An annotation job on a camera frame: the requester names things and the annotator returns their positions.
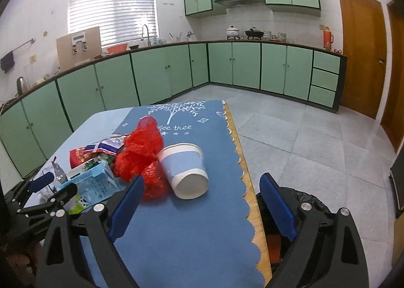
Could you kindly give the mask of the wall towel rail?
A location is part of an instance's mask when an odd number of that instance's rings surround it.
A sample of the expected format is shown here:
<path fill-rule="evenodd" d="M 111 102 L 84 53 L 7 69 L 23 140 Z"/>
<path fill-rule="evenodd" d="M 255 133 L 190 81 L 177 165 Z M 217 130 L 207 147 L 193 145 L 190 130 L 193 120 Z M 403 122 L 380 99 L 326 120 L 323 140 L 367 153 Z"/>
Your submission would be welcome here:
<path fill-rule="evenodd" d="M 24 43 L 22 43 L 21 45 L 19 45 L 18 47 L 12 49 L 12 52 L 16 52 L 18 49 L 24 47 L 24 46 L 27 45 L 27 44 L 33 44 L 33 43 L 35 43 L 35 41 L 36 41 L 36 38 L 31 38 L 31 39 L 29 39 L 27 42 L 24 42 Z"/>

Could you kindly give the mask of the chrome sink faucet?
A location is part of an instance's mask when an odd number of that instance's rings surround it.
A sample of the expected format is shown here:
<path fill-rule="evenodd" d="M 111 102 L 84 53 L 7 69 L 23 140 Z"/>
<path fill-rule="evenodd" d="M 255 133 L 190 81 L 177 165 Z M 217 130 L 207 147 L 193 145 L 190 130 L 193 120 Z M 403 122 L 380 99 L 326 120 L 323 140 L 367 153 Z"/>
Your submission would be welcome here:
<path fill-rule="evenodd" d="M 142 26 L 141 41 L 146 42 L 147 47 L 151 46 L 151 39 L 150 39 L 149 29 L 148 29 L 148 26 L 146 24 L 144 24 Z"/>

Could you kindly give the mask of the black wok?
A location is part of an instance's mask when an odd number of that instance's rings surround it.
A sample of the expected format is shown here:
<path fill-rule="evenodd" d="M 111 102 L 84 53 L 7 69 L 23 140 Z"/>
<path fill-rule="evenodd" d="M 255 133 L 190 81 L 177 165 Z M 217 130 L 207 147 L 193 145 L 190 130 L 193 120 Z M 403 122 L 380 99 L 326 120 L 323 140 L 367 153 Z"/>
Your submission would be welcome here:
<path fill-rule="evenodd" d="M 248 40 L 261 40 L 264 36 L 264 32 L 257 29 L 256 27 L 252 27 L 245 31 L 245 35 Z"/>

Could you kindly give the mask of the red thermos flask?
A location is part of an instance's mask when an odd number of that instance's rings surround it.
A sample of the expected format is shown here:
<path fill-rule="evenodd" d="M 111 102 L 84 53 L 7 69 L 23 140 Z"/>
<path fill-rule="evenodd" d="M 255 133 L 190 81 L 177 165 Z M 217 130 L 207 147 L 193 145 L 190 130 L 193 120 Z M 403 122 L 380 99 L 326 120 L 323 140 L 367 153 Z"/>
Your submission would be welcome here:
<path fill-rule="evenodd" d="M 334 35 L 328 26 L 323 29 L 323 48 L 327 51 L 332 50 L 332 44 L 334 43 Z"/>

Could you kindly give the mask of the green white milk carton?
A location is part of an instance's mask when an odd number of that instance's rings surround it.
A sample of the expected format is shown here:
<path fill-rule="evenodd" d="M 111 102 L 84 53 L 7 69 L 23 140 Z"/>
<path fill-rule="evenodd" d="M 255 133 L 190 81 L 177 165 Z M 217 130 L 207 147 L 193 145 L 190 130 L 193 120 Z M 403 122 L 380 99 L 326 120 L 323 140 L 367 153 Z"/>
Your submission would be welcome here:
<path fill-rule="evenodd" d="M 75 168 L 71 169 L 67 174 L 66 178 L 68 181 L 71 179 L 81 175 L 82 173 L 88 171 L 89 169 L 99 165 L 102 161 L 107 162 L 108 164 L 111 164 L 111 162 L 114 160 L 114 157 L 111 155 L 107 155 L 105 153 L 101 153 L 97 155 L 96 157 L 93 157 L 82 164 L 76 166 Z"/>

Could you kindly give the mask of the blue whole milk carton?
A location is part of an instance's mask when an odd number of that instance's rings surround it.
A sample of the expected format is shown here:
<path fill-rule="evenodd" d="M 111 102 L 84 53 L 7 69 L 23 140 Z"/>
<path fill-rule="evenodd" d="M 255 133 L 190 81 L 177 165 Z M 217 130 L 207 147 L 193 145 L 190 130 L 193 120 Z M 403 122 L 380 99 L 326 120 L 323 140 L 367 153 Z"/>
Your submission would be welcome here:
<path fill-rule="evenodd" d="M 56 191 L 61 191 L 72 184 L 76 185 L 77 193 L 64 204 L 69 214 L 81 213 L 122 190 L 122 185 L 113 175 L 110 165 L 104 160 L 67 180 L 58 186 Z"/>

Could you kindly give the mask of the black lined trash bin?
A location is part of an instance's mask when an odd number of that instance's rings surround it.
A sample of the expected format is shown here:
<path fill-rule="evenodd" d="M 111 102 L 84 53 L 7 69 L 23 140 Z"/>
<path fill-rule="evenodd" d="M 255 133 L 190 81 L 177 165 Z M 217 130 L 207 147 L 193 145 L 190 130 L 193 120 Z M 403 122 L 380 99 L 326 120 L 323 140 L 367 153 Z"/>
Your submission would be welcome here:
<path fill-rule="evenodd" d="M 317 211 L 331 213 L 330 209 L 314 195 L 288 187 L 281 187 L 281 190 L 294 196 L 300 204 L 307 202 Z M 288 205 L 285 202 L 281 202 L 281 205 L 274 209 L 275 217 L 273 217 L 271 210 L 275 203 L 272 202 L 269 208 L 261 192 L 256 194 L 256 198 L 266 235 L 271 269 L 275 273 L 297 236 L 298 219 L 291 210 L 286 208 Z"/>

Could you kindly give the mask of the red plastic basin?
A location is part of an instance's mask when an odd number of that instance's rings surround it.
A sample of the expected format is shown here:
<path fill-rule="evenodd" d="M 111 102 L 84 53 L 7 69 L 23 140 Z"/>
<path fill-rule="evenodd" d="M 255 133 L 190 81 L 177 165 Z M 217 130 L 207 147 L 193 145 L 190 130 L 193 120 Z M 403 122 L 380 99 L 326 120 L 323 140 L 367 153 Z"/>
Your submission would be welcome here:
<path fill-rule="evenodd" d="M 106 48 L 108 54 L 124 53 L 128 49 L 128 43 L 116 44 Z"/>

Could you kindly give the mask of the blue coffee tree table mat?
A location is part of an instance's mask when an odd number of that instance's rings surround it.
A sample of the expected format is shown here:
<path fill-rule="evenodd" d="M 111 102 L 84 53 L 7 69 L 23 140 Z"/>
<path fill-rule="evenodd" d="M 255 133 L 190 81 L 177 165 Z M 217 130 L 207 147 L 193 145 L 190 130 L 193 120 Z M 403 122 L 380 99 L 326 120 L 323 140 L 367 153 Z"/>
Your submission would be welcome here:
<path fill-rule="evenodd" d="M 131 133 L 146 116 L 156 120 L 164 140 L 159 160 L 168 193 L 142 202 L 116 240 L 133 279 L 141 287 L 263 287 L 244 172 L 224 103 L 103 111 L 85 122 L 85 140 Z"/>

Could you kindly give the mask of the red blue white wrapper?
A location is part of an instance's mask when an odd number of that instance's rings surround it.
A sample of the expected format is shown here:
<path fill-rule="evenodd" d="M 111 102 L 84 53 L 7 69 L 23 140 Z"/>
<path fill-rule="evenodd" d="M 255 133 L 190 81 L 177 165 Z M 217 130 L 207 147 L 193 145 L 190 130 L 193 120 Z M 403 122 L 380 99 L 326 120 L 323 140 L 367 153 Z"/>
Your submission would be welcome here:
<path fill-rule="evenodd" d="M 113 134 L 106 139 L 88 144 L 84 147 L 83 153 L 105 153 L 106 155 L 115 156 L 124 146 L 126 137 L 127 135 L 124 134 Z"/>

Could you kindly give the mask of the clear plastic wrapper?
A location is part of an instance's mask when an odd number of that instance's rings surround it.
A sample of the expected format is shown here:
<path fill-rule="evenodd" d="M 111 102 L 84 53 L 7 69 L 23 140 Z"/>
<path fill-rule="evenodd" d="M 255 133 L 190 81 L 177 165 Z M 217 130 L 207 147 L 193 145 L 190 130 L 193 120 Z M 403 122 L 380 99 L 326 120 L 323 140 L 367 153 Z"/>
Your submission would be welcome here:
<path fill-rule="evenodd" d="M 40 204 L 45 203 L 48 199 L 50 199 L 51 196 L 58 191 L 59 186 L 67 181 L 66 172 L 57 162 L 57 157 L 54 157 L 48 165 L 41 169 L 40 175 L 42 176 L 48 172 L 53 174 L 54 178 L 51 183 L 47 184 L 39 191 L 38 197 Z"/>

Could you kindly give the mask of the green lower kitchen cabinets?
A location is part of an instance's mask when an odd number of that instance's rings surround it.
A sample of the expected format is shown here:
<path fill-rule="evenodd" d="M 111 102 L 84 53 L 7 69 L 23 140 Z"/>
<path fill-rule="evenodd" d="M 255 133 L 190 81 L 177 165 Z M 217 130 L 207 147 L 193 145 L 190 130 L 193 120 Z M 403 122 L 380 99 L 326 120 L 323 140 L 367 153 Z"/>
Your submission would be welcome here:
<path fill-rule="evenodd" d="M 190 42 L 110 55 L 68 69 L 1 111 L 1 143 L 23 178 L 93 114 L 153 105 L 209 83 L 338 111 L 347 58 L 281 42 Z"/>

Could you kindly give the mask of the window with white blinds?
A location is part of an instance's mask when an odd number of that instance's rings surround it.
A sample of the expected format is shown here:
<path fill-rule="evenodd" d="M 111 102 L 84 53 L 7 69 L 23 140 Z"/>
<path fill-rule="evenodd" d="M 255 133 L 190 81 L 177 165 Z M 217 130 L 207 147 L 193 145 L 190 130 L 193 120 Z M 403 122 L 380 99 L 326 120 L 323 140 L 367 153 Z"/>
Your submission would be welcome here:
<path fill-rule="evenodd" d="M 99 27 L 102 46 L 140 40 L 144 24 L 159 36 L 156 0 L 68 0 L 68 32 Z"/>

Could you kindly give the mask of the red plastic bag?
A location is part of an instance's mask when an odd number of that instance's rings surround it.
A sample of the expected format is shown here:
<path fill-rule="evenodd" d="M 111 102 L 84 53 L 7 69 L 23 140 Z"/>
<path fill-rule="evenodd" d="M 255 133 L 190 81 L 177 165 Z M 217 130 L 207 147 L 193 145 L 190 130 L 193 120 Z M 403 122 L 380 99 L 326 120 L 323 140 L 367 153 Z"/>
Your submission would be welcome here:
<path fill-rule="evenodd" d="M 140 175 L 145 184 L 143 200 L 163 197 L 168 192 L 168 180 L 158 161 L 158 153 L 163 147 L 164 140 L 157 121 L 145 116 L 124 139 L 122 151 L 115 156 L 112 172 L 125 182 Z"/>

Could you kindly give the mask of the range hood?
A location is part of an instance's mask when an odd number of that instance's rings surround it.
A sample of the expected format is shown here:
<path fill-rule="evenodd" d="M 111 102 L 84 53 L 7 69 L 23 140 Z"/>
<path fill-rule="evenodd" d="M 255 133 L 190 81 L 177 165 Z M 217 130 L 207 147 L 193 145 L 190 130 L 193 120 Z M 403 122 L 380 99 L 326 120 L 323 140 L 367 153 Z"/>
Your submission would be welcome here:
<path fill-rule="evenodd" d="M 216 3 L 226 8 L 234 8 L 238 6 L 251 5 L 256 3 L 265 4 L 265 0 L 216 0 Z"/>

